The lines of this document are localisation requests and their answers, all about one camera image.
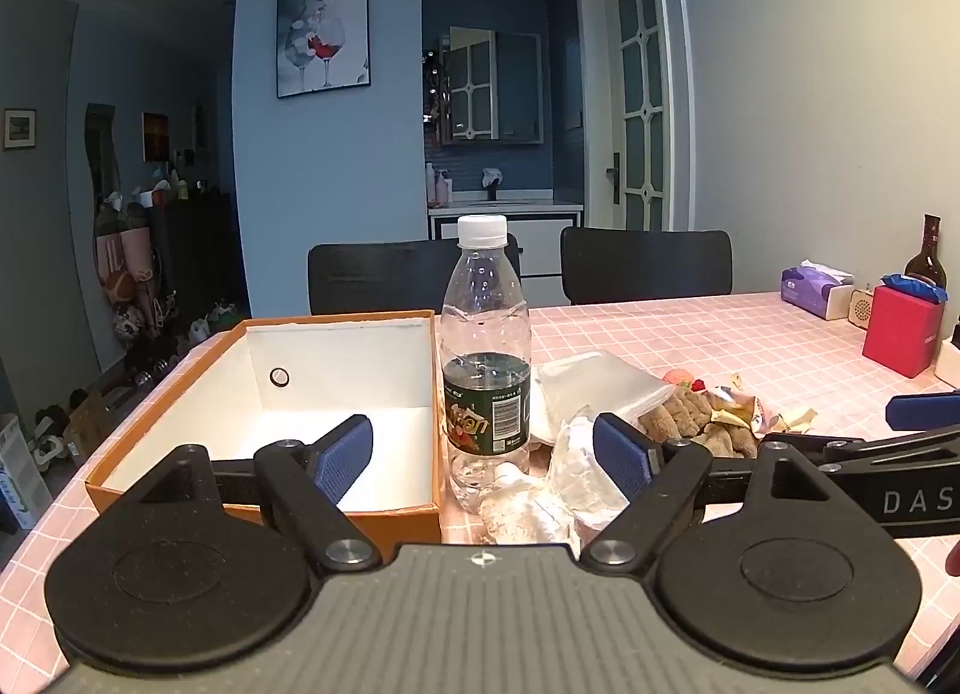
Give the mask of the clear bag white stuffing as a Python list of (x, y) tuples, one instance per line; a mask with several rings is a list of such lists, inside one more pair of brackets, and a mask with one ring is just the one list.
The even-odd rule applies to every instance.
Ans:
[(574, 557), (628, 505), (597, 462), (594, 411), (586, 406), (563, 424), (544, 476), (498, 466), (483, 490), (478, 515), (495, 545), (566, 545)]

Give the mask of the yellow snack bag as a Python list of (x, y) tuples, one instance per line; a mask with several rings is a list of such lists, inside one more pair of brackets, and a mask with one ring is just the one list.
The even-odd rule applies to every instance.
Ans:
[(755, 439), (786, 432), (805, 434), (812, 429), (817, 419), (815, 409), (777, 408), (761, 396), (743, 390), (737, 375), (732, 377), (729, 385), (708, 387), (703, 396), (713, 410), (713, 423), (747, 429), (754, 434)]

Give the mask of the orange crochet fruit toy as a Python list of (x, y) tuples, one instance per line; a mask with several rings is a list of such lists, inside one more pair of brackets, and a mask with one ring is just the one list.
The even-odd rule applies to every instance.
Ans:
[(692, 390), (695, 393), (706, 390), (704, 380), (686, 369), (670, 369), (664, 373), (662, 380), (674, 385), (674, 387), (686, 388), (686, 390)]

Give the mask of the orange cardboard box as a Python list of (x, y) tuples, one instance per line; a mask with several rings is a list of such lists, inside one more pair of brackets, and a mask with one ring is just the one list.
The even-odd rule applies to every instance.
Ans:
[(190, 357), (99, 450), (85, 479), (106, 510), (161, 458), (197, 444), (245, 460), (316, 442), (353, 414), (373, 455), (338, 504), (381, 549), (441, 538), (441, 426), (427, 310), (244, 320)]

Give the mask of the small beige speaker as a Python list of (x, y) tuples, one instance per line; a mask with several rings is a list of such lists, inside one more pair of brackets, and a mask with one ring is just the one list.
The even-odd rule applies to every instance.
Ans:
[(848, 307), (848, 320), (861, 330), (867, 330), (872, 317), (872, 304), (874, 303), (874, 291), (866, 288), (854, 288), (851, 292), (850, 306)]

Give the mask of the clear plastic package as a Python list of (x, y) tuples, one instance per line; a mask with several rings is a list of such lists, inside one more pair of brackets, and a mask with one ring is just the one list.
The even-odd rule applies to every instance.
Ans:
[(612, 412), (627, 423), (674, 395), (674, 385), (608, 351), (591, 351), (532, 369), (530, 437), (553, 447), (560, 430), (581, 412)]

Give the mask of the blue item on red box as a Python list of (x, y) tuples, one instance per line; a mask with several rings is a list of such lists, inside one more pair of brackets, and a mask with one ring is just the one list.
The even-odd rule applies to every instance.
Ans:
[(949, 300), (947, 291), (928, 279), (914, 278), (908, 274), (885, 274), (882, 283), (885, 288), (931, 302), (935, 306), (943, 306)]

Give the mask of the dark wine bottle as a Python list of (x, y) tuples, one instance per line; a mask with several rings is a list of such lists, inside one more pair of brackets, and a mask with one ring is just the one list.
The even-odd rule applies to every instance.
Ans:
[(910, 278), (923, 279), (926, 283), (946, 289), (947, 273), (939, 260), (939, 237), (940, 217), (935, 214), (926, 214), (921, 249), (907, 263), (905, 274)]

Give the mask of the right black chair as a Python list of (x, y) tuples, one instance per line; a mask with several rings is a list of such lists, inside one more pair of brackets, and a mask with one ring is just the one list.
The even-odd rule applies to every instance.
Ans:
[(575, 306), (663, 301), (732, 292), (724, 231), (564, 228), (563, 292)]

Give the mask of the left black chair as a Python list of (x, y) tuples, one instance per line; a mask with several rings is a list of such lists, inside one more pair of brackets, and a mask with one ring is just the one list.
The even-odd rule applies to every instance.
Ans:
[(308, 295), (314, 315), (529, 313), (519, 245), (501, 216), (466, 217), (455, 239), (316, 245), (308, 252)]

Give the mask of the white blue carton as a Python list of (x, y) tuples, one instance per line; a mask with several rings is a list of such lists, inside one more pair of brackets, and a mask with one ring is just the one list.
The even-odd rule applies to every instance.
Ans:
[(52, 496), (37, 468), (16, 414), (0, 419), (0, 487), (14, 520), (32, 530), (52, 504)]

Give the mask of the white vanity cabinet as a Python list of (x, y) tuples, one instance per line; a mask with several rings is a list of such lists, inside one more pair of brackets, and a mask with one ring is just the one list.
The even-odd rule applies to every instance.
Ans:
[(551, 190), (505, 190), (488, 200), (483, 190), (462, 192), (450, 205), (428, 208), (431, 239), (455, 239), (455, 223), (464, 214), (503, 214), (521, 255), (524, 283), (562, 287), (560, 237), (564, 228), (583, 225), (584, 206), (560, 200)]

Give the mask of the white glass-pane door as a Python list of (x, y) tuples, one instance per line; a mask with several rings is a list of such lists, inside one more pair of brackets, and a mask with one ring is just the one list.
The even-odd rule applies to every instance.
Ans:
[(578, 0), (584, 203), (591, 228), (695, 223), (686, 0)]

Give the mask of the bathroom mirror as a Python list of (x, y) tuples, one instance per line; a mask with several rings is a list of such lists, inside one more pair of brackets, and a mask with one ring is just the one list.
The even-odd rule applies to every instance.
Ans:
[(544, 143), (544, 65), (535, 34), (450, 28), (441, 44), (443, 145)]

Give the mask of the wine glass wall picture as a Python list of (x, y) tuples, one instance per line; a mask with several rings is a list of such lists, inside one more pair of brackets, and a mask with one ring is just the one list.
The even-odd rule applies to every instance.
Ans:
[(366, 88), (370, 0), (277, 0), (278, 99)]

